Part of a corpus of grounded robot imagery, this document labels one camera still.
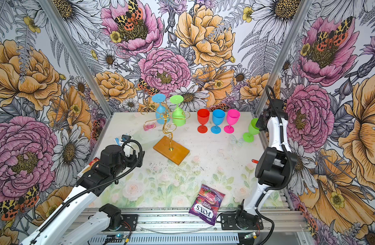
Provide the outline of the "pink wine glass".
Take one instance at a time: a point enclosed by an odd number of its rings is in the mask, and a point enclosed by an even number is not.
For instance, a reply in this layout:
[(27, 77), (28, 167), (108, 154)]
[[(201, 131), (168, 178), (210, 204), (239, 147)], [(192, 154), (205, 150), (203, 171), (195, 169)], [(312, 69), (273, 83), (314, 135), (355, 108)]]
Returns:
[(228, 134), (232, 134), (234, 132), (234, 125), (238, 122), (241, 114), (238, 110), (231, 109), (227, 112), (227, 123), (228, 125), (224, 127), (224, 131)]

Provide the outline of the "blue front wine glass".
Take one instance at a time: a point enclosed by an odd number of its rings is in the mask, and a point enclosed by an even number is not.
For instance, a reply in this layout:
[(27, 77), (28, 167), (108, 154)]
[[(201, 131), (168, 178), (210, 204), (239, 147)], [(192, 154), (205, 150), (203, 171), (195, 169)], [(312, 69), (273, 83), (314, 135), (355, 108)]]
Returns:
[(225, 118), (225, 112), (221, 109), (216, 109), (212, 114), (212, 121), (214, 126), (211, 127), (211, 132), (214, 134), (219, 134), (221, 132), (220, 125), (223, 123)]

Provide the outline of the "red wine glass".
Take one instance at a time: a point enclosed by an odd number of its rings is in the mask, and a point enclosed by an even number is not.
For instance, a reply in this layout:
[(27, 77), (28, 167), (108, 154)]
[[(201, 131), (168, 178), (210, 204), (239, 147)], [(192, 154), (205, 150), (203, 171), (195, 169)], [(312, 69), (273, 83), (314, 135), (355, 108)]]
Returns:
[(208, 131), (206, 124), (210, 118), (210, 112), (207, 109), (200, 109), (197, 112), (197, 119), (200, 126), (197, 128), (199, 133), (206, 133)]

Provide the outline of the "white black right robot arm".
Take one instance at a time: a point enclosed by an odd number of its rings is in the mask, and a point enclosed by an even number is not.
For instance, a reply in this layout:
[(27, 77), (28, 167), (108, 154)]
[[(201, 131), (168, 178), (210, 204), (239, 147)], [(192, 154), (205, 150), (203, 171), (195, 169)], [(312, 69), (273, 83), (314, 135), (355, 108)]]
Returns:
[(287, 142), (288, 115), (284, 102), (275, 99), (255, 124), (260, 131), (269, 133), (269, 145), (264, 150), (255, 170), (256, 191), (238, 206), (235, 219), (243, 229), (253, 229), (262, 219), (258, 215), (265, 200), (275, 190), (285, 188), (291, 181), (297, 156)]

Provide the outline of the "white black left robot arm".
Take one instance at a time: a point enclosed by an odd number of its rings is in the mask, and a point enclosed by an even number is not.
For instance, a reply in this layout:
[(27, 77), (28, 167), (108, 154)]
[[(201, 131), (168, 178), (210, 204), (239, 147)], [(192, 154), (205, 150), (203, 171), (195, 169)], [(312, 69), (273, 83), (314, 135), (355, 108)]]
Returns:
[(143, 162), (145, 152), (135, 140), (109, 145), (100, 159), (77, 181), (68, 197), (22, 245), (56, 245), (78, 216), (112, 183)]

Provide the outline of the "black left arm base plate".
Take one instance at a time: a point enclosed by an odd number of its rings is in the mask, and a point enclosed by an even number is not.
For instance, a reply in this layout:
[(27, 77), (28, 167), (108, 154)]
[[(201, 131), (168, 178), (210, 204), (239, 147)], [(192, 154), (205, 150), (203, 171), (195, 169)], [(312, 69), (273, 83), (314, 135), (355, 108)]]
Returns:
[(119, 214), (111, 218), (110, 231), (136, 231), (138, 224), (137, 214)]

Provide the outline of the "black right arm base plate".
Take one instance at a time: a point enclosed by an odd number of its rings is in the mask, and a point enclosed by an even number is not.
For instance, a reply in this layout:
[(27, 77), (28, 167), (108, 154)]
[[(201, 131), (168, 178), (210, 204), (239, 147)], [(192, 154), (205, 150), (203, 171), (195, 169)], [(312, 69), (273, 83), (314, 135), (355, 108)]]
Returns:
[(243, 214), (235, 212), (222, 212), (218, 215), (222, 230), (263, 230), (263, 222), (258, 215)]

